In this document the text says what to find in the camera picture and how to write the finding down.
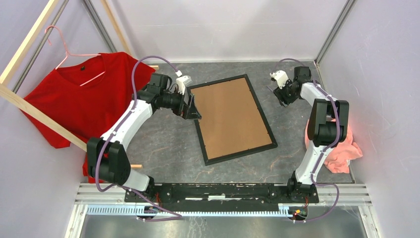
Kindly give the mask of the pink clothes hanger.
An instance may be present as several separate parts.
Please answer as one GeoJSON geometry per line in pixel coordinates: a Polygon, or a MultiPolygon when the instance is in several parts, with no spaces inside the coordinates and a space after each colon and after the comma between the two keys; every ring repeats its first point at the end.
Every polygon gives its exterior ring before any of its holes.
{"type": "MultiPolygon", "coordinates": [[[[55,69],[58,69],[59,67],[61,67],[64,63],[65,63],[65,61],[69,58],[69,57],[96,57],[96,56],[100,56],[101,54],[73,54],[70,50],[69,50],[69,48],[68,48],[68,45],[67,45],[67,43],[66,43],[66,41],[65,41],[65,39],[64,39],[64,36],[63,36],[63,33],[62,33],[62,31],[58,28],[58,27],[56,27],[56,26],[53,26],[53,25],[49,25],[46,29],[45,29],[45,33],[47,33],[47,31],[48,30],[50,30],[50,29],[56,29],[57,31],[58,31],[58,33],[59,33],[59,36],[60,36],[60,38],[61,38],[61,41],[62,41],[62,44],[63,44],[63,47],[64,47],[64,49],[65,49],[65,57],[64,57],[64,59],[55,67],[55,69]]],[[[96,75],[96,76],[94,76],[94,77],[92,77],[91,79],[89,79],[89,80],[87,80],[87,81],[85,81],[84,83],[82,83],[82,84],[80,84],[79,86],[81,87],[81,86],[84,86],[84,85],[86,85],[86,84],[88,84],[88,83],[90,83],[90,82],[92,82],[92,81],[94,81],[95,79],[97,79],[97,78],[99,78],[100,76],[102,76],[102,75],[104,75],[105,74],[105,70],[103,71],[103,72],[101,72],[101,73],[99,73],[98,75],[96,75]]]]}

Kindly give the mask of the black picture frame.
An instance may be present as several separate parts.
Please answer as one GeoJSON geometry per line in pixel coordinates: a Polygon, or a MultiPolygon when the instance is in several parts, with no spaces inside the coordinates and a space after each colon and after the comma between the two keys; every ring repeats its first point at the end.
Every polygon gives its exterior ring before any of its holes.
{"type": "Polygon", "coordinates": [[[188,87],[202,118],[195,127],[209,166],[278,146],[248,75],[188,87]]]}

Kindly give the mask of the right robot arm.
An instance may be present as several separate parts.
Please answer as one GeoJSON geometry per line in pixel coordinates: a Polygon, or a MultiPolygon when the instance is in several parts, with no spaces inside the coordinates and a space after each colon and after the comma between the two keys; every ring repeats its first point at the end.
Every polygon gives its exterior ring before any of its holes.
{"type": "Polygon", "coordinates": [[[303,99],[312,107],[306,135],[309,143],[299,167],[287,182],[286,196],[292,202],[313,195],[321,165],[338,143],[344,141],[348,130],[349,103],[337,100],[312,80],[307,66],[294,69],[294,78],[278,70],[270,74],[276,82],[274,94],[284,107],[303,99]]]}

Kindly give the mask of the pink cloth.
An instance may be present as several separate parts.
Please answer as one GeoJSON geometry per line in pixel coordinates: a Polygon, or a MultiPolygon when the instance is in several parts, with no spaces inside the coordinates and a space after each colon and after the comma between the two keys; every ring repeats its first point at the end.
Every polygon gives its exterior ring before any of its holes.
{"type": "Polygon", "coordinates": [[[352,160],[361,158],[363,152],[354,141],[353,131],[348,126],[346,139],[340,142],[327,156],[324,161],[326,168],[334,174],[349,174],[352,160]]]}

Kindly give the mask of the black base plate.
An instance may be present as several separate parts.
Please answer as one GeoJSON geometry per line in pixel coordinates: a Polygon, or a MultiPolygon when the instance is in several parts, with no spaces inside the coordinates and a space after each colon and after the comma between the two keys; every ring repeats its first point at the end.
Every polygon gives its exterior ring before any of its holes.
{"type": "Polygon", "coordinates": [[[317,189],[276,183],[156,183],[142,193],[173,212],[268,212],[279,204],[319,203],[317,189]]]}

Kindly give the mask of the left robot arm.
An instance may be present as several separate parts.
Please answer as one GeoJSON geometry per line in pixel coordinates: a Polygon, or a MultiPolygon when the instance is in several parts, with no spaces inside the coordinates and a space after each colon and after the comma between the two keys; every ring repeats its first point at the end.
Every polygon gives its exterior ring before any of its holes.
{"type": "Polygon", "coordinates": [[[144,202],[156,195],[153,178],[131,167],[126,148],[141,126],[158,109],[170,109],[183,119],[201,119],[194,94],[187,91],[192,83],[189,75],[173,81],[169,76],[153,73],[149,83],[137,91],[118,121],[99,138],[87,143],[87,172],[96,181],[103,180],[137,191],[144,202]]]}

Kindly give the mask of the red t-shirt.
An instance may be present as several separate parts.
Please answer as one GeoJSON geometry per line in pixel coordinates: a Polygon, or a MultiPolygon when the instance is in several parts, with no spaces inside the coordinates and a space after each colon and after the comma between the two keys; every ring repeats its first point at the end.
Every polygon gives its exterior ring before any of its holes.
{"type": "Polygon", "coordinates": [[[24,98],[84,142],[110,129],[128,108],[134,90],[145,87],[155,72],[125,52],[100,54],[52,70],[24,98]],[[104,70],[104,75],[79,86],[104,70]]]}

